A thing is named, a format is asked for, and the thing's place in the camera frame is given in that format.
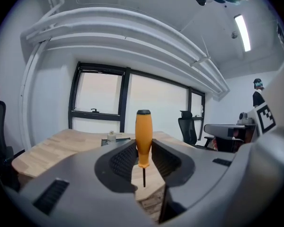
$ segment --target wooden table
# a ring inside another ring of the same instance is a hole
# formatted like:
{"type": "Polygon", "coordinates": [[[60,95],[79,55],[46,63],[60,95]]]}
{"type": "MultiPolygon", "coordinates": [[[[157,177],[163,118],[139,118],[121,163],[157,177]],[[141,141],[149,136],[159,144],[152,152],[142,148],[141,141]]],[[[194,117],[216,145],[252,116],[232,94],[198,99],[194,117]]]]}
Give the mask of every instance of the wooden table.
{"type": "MultiPolygon", "coordinates": [[[[135,139],[135,135],[119,133],[117,134],[117,139],[120,138],[135,139]]],[[[162,142],[173,142],[191,147],[161,131],[154,132],[153,138],[162,142]]],[[[85,133],[66,129],[21,154],[12,161],[12,166],[19,172],[19,180],[23,186],[27,181],[39,176],[66,157],[81,151],[101,147],[102,139],[107,139],[107,133],[85,133]]],[[[133,167],[132,184],[138,187],[135,198],[146,211],[150,207],[160,210],[165,182],[151,159],[151,152],[150,166],[146,168],[146,187],[143,187],[142,169],[138,165],[134,165],[133,167]]],[[[160,212],[158,213],[153,209],[150,209],[148,213],[154,220],[160,214],[160,212]]]]}

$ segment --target fluorescent light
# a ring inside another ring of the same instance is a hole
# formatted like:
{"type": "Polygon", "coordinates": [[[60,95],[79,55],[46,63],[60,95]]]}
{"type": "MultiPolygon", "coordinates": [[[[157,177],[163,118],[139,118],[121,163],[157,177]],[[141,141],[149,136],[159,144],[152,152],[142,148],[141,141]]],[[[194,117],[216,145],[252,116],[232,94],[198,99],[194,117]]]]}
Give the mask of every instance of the fluorescent light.
{"type": "Polygon", "coordinates": [[[238,15],[235,17],[235,20],[237,22],[237,25],[241,33],[241,37],[242,37],[243,44],[244,44],[244,49],[245,51],[250,51],[250,42],[249,42],[248,32],[247,32],[246,24],[244,22],[244,18],[242,15],[238,15]]]}

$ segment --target window handle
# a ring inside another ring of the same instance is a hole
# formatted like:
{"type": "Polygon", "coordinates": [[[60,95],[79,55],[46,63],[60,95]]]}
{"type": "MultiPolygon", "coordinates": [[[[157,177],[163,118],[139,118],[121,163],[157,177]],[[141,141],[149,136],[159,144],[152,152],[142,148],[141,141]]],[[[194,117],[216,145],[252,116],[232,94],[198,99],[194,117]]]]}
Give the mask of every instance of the window handle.
{"type": "Polygon", "coordinates": [[[91,108],[91,112],[92,112],[92,113],[99,113],[99,111],[97,111],[96,108],[91,108]]]}

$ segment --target small white object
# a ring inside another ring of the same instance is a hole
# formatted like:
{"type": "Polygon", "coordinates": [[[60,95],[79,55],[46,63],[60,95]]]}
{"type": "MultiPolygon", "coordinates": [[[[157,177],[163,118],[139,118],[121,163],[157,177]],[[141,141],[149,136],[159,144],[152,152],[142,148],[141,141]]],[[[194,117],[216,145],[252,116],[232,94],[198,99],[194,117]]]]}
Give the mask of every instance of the small white object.
{"type": "Polygon", "coordinates": [[[116,142],[116,134],[113,131],[110,131],[107,134],[107,143],[111,144],[111,143],[115,143],[116,142]]]}
{"type": "Polygon", "coordinates": [[[238,25],[240,33],[241,33],[241,37],[242,37],[243,44],[244,44],[244,50],[245,50],[245,52],[250,51],[251,48],[250,48],[249,36],[248,36],[248,32],[247,32],[247,28],[246,28],[244,18],[243,18],[242,15],[239,15],[239,16],[235,17],[235,20],[237,22],[237,25],[238,25]]]}

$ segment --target white ceiling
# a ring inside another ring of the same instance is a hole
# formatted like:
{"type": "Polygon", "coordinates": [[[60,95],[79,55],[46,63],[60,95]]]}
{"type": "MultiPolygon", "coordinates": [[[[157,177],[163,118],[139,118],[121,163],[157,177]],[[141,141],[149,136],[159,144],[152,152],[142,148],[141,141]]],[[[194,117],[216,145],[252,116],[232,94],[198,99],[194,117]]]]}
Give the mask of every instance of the white ceiling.
{"type": "Polygon", "coordinates": [[[99,6],[120,7],[156,18],[206,52],[204,40],[225,78],[277,70],[284,60],[276,18],[262,0],[243,1],[240,5],[208,0],[205,6],[195,0],[65,0],[61,11],[99,6]],[[244,16],[247,25],[250,52],[244,52],[240,36],[231,38],[233,31],[238,32],[234,21],[238,14],[244,16]]]}

